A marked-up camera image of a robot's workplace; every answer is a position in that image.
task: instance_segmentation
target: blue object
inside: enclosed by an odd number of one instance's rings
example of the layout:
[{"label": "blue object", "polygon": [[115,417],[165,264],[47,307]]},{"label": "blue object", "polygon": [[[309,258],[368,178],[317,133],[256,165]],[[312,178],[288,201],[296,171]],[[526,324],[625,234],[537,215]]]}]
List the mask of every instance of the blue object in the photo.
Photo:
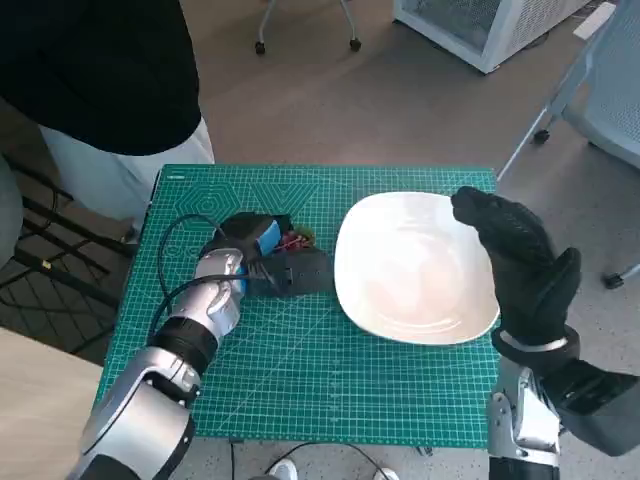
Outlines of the blue object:
[{"label": "blue object", "polygon": [[271,225],[267,227],[265,232],[258,238],[258,246],[260,247],[260,253],[262,255],[270,254],[274,248],[280,243],[282,238],[282,232],[280,232],[280,226],[275,220],[271,222]]}]

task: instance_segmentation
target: black glove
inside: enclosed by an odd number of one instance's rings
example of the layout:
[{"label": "black glove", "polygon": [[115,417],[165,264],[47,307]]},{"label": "black glove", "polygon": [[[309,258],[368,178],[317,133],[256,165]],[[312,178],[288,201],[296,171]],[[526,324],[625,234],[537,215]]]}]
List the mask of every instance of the black glove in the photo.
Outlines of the black glove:
[{"label": "black glove", "polygon": [[524,345],[564,337],[580,284],[580,252],[556,257],[542,221],[525,206],[462,187],[451,198],[456,220],[474,227],[493,267],[502,328]]}]

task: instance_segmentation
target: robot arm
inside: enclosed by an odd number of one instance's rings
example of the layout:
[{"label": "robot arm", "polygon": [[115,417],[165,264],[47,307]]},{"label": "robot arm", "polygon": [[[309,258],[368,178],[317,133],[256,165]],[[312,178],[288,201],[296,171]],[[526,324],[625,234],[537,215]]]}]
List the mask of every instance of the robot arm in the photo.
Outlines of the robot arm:
[{"label": "robot arm", "polygon": [[556,256],[540,219],[520,204],[470,187],[452,204],[487,249],[502,316],[492,333],[501,360],[487,404],[490,478],[559,478],[562,427],[611,456],[637,446],[638,378],[580,360],[579,335],[566,325],[579,252]]},{"label": "robot arm", "polygon": [[[242,253],[216,249],[202,256],[196,278],[234,274]],[[195,426],[190,406],[218,345],[240,318],[241,280],[187,290],[173,315],[118,376],[94,409],[69,479],[163,479],[180,463]]]},{"label": "robot arm", "polygon": [[201,252],[194,281],[177,289],[186,288],[173,313],[93,410],[68,479],[168,478],[191,444],[190,407],[216,350],[238,324],[247,288],[271,296],[333,288],[330,262],[320,250],[262,258],[292,230],[286,215],[239,213],[222,227],[226,233],[216,232]]}]

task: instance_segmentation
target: gray floor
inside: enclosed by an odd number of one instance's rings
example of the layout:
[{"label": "gray floor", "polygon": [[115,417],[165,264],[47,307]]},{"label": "gray floor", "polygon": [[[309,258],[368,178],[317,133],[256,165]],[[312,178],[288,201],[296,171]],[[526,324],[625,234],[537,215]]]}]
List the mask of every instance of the gray floor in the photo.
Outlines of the gray floor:
[{"label": "gray floor", "polygon": [[[280,0],[267,29],[267,56],[253,42],[266,2],[184,0],[201,76],[202,105],[224,163],[501,166],[578,52],[575,20],[542,46],[482,76],[406,27],[391,23],[390,0],[353,0],[363,49],[348,51],[337,0]],[[15,147],[29,156],[30,143]],[[591,148],[559,124],[543,148],[527,148],[499,187],[546,221],[559,248],[584,256],[584,281],[570,323],[584,357],[640,372],[640,277],[609,292],[602,271],[640,261],[640,172]],[[640,450],[609,459],[563,438],[563,478],[640,478]],[[245,480],[289,447],[236,448]],[[480,451],[366,447],[403,480],[486,478]],[[294,455],[301,479],[368,479],[373,467],[340,446]],[[197,440],[176,479],[230,478],[225,440]]]}]

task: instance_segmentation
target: white shoe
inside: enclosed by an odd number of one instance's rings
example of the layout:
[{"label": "white shoe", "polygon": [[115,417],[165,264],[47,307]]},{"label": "white shoe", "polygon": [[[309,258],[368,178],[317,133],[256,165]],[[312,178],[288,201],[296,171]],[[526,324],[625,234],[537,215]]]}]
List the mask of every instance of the white shoe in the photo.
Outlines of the white shoe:
[{"label": "white shoe", "polygon": [[[382,471],[389,478],[389,480],[400,480],[398,474],[391,470],[390,468],[383,468]],[[380,472],[380,470],[376,470],[376,474],[373,476],[373,480],[387,480],[384,478],[384,475]]]},{"label": "white shoe", "polygon": [[291,460],[283,458],[269,470],[269,475],[277,477],[278,480],[298,480],[298,469],[296,468],[296,464]]}]

